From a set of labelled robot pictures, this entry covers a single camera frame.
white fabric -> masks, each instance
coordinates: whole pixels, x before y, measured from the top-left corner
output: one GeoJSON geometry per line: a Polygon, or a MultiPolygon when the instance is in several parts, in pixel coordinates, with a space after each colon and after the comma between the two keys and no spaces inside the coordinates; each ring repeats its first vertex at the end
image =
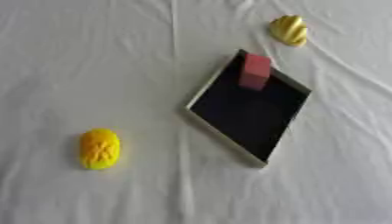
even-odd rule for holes
{"type": "Polygon", "coordinates": [[[0,2],[0,223],[391,223],[387,0],[0,2]],[[306,46],[265,25],[298,14],[306,46]],[[227,56],[268,55],[313,92],[258,171],[179,113],[227,56]],[[115,130],[119,163],[78,166],[115,130]]]}

gold shell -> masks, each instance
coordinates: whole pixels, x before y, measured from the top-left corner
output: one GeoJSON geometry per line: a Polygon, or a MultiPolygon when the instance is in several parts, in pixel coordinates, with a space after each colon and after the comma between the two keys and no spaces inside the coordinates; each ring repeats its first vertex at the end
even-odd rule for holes
{"type": "Polygon", "coordinates": [[[272,36],[289,46],[306,43],[307,28],[300,16],[283,16],[269,24],[272,36]]]}

textured yellow ball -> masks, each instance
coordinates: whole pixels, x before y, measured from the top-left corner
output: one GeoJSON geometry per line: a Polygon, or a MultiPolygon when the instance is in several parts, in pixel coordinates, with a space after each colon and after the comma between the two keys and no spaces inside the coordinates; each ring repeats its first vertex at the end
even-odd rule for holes
{"type": "Polygon", "coordinates": [[[90,170],[102,170],[116,163],[120,140],[110,129],[92,129],[80,137],[80,162],[90,170]]]}
{"type": "Polygon", "coordinates": [[[302,46],[306,43],[307,28],[299,16],[283,16],[269,24],[272,36],[288,46],[302,46]]]}

white tablecloth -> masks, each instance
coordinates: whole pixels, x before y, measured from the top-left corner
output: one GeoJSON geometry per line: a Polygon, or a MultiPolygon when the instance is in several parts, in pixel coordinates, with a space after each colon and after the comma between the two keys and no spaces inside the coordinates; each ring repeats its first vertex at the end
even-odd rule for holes
{"type": "Polygon", "coordinates": [[[387,0],[0,2],[0,223],[391,223],[387,0]],[[309,39],[266,32],[301,15],[309,39]],[[262,170],[179,109],[244,48],[313,90],[262,170]],[[83,170],[111,128],[119,163],[83,170]]]}

red cube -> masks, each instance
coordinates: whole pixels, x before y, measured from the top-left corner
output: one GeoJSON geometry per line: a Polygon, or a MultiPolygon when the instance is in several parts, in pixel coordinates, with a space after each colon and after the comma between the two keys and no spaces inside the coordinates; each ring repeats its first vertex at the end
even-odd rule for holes
{"type": "Polygon", "coordinates": [[[270,77],[270,64],[270,58],[247,53],[240,77],[240,86],[262,90],[270,77]]]}

